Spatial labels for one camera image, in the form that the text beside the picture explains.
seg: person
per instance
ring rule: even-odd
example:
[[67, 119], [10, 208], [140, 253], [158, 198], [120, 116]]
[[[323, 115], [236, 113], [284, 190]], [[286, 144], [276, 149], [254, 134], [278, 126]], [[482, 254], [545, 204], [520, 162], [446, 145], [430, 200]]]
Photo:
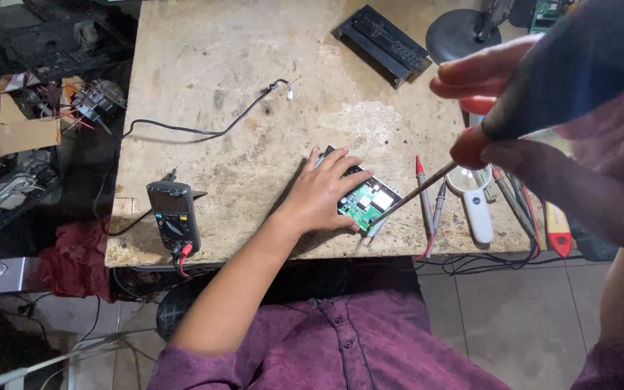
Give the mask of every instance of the person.
[[[430, 87], [485, 113], [536, 39], [443, 64]], [[624, 389], [624, 94], [558, 131], [573, 142], [575, 160], [525, 140], [494, 143], [481, 158], [622, 246], [602, 293], [600, 339], [572, 389]], [[399, 266], [358, 267], [364, 274], [344, 284], [350, 294], [260, 306], [302, 235], [359, 230], [336, 204], [372, 171], [340, 178], [361, 163], [348, 152], [315, 168], [311, 151], [282, 205], [198, 294], [149, 389], [508, 389], [430, 334], [415, 272]]]

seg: screwdriver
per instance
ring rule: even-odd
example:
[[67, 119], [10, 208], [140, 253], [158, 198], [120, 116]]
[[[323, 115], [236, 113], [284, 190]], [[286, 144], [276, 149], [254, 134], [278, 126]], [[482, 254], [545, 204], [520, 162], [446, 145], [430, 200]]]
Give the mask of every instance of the screwdriver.
[[593, 111], [624, 92], [624, 0], [585, 1], [558, 20], [526, 53], [481, 124], [449, 151], [454, 160], [430, 176], [368, 229], [457, 166], [481, 169], [491, 142], [516, 139]]

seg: purple shirt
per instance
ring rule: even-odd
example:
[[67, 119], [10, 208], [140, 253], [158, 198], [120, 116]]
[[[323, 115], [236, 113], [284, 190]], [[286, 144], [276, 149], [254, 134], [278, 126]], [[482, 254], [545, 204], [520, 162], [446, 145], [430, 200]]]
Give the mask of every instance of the purple shirt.
[[[169, 346], [147, 389], [508, 388], [430, 334], [421, 296], [383, 289], [262, 306], [236, 353]], [[572, 388], [624, 389], [624, 354], [595, 346]]]

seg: magnifying glass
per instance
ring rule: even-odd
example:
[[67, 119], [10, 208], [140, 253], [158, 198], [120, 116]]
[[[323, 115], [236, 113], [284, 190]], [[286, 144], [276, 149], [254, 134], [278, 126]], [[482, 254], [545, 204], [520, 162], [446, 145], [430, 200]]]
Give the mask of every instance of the magnifying glass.
[[470, 171], [457, 166], [446, 175], [446, 182], [452, 190], [461, 193], [466, 203], [466, 216], [471, 222], [473, 238], [481, 244], [488, 244], [494, 238], [490, 210], [485, 202], [483, 191], [492, 180], [492, 166], [481, 169], [484, 173], [483, 183], [478, 185], [474, 176], [480, 172]]

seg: digital multimeter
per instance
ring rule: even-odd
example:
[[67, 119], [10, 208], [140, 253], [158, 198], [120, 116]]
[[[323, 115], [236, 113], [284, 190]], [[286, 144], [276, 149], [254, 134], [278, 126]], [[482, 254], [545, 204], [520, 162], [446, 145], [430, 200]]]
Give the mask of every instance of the digital multimeter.
[[199, 251], [201, 240], [191, 187], [181, 182], [157, 181], [147, 185], [146, 190], [163, 246], [172, 251], [176, 245], [184, 248], [191, 244], [190, 253]]

